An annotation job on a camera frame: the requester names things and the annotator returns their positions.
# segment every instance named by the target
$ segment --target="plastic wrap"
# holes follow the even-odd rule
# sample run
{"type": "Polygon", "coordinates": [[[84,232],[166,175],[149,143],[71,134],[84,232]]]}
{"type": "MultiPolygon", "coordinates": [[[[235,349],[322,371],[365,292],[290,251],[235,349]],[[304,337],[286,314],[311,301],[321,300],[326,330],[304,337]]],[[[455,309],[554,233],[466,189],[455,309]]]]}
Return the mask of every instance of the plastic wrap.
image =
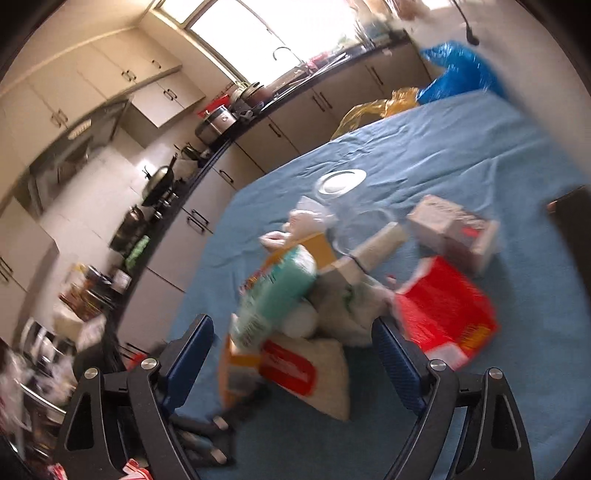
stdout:
{"type": "Polygon", "coordinates": [[[386,118],[416,107],[418,105],[416,100],[418,92],[419,89],[416,87],[401,88],[392,92],[392,98],[390,100],[375,100],[364,103],[363,105],[354,106],[343,117],[331,140],[357,130],[365,115],[386,118]]]}
{"type": "Polygon", "coordinates": [[[422,50],[421,54],[431,63],[447,69],[418,93],[417,102],[421,105],[473,90],[490,90],[505,98],[503,87],[491,67],[461,43],[448,41],[422,50]]]}

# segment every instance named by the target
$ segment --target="blue plastic bag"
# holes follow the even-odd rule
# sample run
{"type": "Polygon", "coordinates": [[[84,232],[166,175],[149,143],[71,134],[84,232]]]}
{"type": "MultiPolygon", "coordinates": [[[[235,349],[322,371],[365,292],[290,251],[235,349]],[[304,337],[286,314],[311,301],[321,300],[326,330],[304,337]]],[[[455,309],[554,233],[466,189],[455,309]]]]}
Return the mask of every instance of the blue plastic bag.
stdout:
{"type": "Polygon", "coordinates": [[[419,91],[418,103],[434,102],[472,90],[490,90],[505,98],[503,87],[492,69],[482,58],[461,43],[448,41],[422,50],[421,54],[428,61],[447,70],[431,85],[419,91]]]}

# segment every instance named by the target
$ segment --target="ceiling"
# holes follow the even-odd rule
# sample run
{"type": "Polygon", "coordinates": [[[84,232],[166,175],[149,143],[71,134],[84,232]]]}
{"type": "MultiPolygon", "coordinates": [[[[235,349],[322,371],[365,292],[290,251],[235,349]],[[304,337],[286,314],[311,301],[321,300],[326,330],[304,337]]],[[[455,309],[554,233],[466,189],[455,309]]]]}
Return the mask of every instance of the ceiling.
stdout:
{"type": "Polygon", "coordinates": [[[67,0],[29,38],[0,83],[0,90],[70,47],[137,25],[152,1],[67,0]]]}

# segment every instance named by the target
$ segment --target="cable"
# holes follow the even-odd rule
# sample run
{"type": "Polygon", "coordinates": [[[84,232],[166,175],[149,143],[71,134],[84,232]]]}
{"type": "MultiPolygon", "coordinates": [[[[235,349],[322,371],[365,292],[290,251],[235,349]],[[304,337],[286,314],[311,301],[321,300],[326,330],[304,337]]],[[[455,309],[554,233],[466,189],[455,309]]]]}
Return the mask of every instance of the cable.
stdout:
{"type": "Polygon", "coordinates": [[[457,11],[460,12],[460,15],[464,19],[464,22],[466,22],[466,40],[467,40],[467,42],[470,45],[474,45],[475,47],[477,47],[480,44],[480,40],[478,40],[478,37],[475,36],[474,33],[472,33],[472,29],[470,27],[470,24],[468,23],[468,19],[464,15],[464,12],[460,8],[460,5],[457,4],[456,0],[452,0],[452,3],[456,6],[457,11]]]}

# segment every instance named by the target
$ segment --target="cabinet door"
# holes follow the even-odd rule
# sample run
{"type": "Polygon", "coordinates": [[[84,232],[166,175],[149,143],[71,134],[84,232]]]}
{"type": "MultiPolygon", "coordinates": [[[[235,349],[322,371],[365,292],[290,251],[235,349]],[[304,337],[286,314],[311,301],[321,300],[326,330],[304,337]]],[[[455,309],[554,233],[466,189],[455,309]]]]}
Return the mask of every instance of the cabinet door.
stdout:
{"type": "Polygon", "coordinates": [[[137,52],[135,46],[126,38],[126,32],[110,35],[92,44],[104,53],[123,72],[139,83],[158,74],[158,69],[137,52]]]}
{"type": "Polygon", "coordinates": [[[431,83],[425,65],[412,45],[382,50],[365,60],[385,98],[402,87],[426,87],[431,83]]]}
{"type": "Polygon", "coordinates": [[[12,141],[8,119],[0,110],[0,202],[8,194],[26,166],[20,160],[18,150],[12,141]]]}
{"type": "Polygon", "coordinates": [[[119,324],[119,343],[147,352],[166,341],[184,293],[145,268],[119,324]]]}
{"type": "Polygon", "coordinates": [[[130,77],[121,75],[122,69],[91,44],[74,50],[76,68],[105,98],[111,98],[135,85],[130,77]]]}
{"type": "Polygon", "coordinates": [[[316,85],[314,91],[338,123],[354,106],[384,97],[363,63],[331,75],[316,85]]]}
{"type": "Polygon", "coordinates": [[[157,83],[163,90],[170,93],[183,108],[189,108],[205,98],[204,93],[182,72],[161,78],[157,83]]]}
{"type": "Polygon", "coordinates": [[[133,45],[139,55],[150,62],[154,75],[182,65],[177,57],[139,28],[122,32],[121,36],[133,45]]]}
{"type": "Polygon", "coordinates": [[[261,178],[265,173],[235,144],[222,154],[213,168],[236,190],[261,178]]]}
{"type": "Polygon", "coordinates": [[[338,126],[313,90],[298,95],[269,117],[300,154],[327,143],[338,126]]]}
{"type": "Polygon", "coordinates": [[[140,88],[134,93],[131,103],[145,117],[150,120],[156,128],[160,128],[172,117],[184,110],[180,103],[164,91],[158,83],[151,83],[140,88]]]}
{"type": "Polygon", "coordinates": [[[148,268],[180,290],[187,291],[211,235],[192,215],[181,210],[150,259],[148,268]]]}
{"type": "Polygon", "coordinates": [[[217,171],[211,169],[197,185],[183,208],[213,232],[235,193],[236,190],[217,171]]]}
{"type": "Polygon", "coordinates": [[[53,243],[53,238],[12,199],[0,216],[0,264],[24,290],[29,290],[53,243]]]}
{"type": "Polygon", "coordinates": [[[248,129],[236,143],[266,173],[300,155],[279,127],[267,118],[248,129]]]}
{"type": "Polygon", "coordinates": [[[65,114],[66,123],[74,124],[105,101],[105,97],[78,73],[73,52],[37,70],[28,81],[55,113],[65,114]]]}
{"type": "Polygon", "coordinates": [[[66,129],[27,82],[21,82],[4,95],[0,108],[4,110],[12,141],[18,146],[26,166],[66,129]]]}
{"type": "Polygon", "coordinates": [[[8,345],[12,345],[25,296],[25,291],[0,269],[0,338],[8,345]]]}

